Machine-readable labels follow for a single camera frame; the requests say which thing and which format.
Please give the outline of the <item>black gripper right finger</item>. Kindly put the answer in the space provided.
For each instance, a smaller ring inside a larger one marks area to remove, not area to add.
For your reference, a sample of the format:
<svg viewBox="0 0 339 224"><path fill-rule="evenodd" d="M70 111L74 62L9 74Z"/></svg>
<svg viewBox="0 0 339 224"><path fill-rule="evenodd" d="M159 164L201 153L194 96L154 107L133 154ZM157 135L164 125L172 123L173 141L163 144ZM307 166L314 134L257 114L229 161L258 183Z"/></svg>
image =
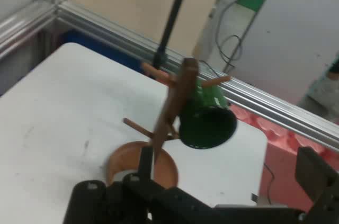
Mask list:
<svg viewBox="0 0 339 224"><path fill-rule="evenodd" d="M313 202L302 223L338 223L338 172L311 147L297 153L295 179Z"/></svg>

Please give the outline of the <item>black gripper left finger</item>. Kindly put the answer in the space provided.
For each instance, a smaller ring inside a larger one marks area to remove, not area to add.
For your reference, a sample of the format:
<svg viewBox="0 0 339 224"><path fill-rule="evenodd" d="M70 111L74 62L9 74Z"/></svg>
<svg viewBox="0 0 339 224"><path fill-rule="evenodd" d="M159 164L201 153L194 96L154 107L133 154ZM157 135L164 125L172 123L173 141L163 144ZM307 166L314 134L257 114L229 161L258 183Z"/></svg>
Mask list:
<svg viewBox="0 0 339 224"><path fill-rule="evenodd" d="M177 187L152 180L154 151L142 147L137 171L106 186L88 180L73 188L64 223L208 223L212 209Z"/></svg>

